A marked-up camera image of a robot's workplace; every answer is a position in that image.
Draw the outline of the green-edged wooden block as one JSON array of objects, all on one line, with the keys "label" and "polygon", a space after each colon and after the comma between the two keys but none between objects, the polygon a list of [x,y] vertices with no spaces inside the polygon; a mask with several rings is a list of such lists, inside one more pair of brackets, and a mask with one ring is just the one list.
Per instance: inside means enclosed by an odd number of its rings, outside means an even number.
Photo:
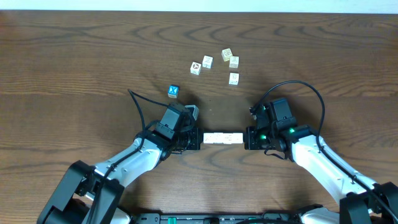
[{"label": "green-edged wooden block", "polygon": [[232,144],[232,143],[234,143],[234,134],[223,133],[223,144]]},{"label": "green-edged wooden block", "polygon": [[224,133],[214,133],[213,143],[214,144],[223,144],[224,143]]}]

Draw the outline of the plain small wooden block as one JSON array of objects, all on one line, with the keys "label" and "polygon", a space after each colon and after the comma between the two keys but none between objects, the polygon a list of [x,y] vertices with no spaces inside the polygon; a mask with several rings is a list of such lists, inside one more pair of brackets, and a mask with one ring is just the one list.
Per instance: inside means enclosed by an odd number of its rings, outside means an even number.
[{"label": "plain small wooden block", "polygon": [[204,133],[203,134],[203,143],[204,144],[213,144],[215,142],[215,137],[213,133]]}]

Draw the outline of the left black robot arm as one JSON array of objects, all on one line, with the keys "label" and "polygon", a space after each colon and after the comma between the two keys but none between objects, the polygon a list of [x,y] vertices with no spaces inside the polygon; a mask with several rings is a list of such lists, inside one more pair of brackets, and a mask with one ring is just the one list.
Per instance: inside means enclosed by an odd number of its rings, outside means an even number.
[{"label": "left black robot arm", "polygon": [[168,105],[154,130],[145,128],[114,157],[90,166],[76,161],[41,211],[38,223],[132,223],[119,207],[124,189],[171,154],[199,150],[203,140],[195,105]]}]

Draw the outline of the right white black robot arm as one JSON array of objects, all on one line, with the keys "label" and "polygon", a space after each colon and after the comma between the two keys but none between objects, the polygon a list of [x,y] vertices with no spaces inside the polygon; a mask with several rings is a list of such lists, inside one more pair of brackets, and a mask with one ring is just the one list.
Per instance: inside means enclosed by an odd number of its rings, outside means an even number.
[{"label": "right white black robot arm", "polygon": [[336,154],[309,125],[299,126],[285,98],[250,108],[255,126],[246,128],[244,147],[290,160],[309,172],[339,206],[321,205],[279,214],[282,223],[397,223],[397,186],[379,184]]}]

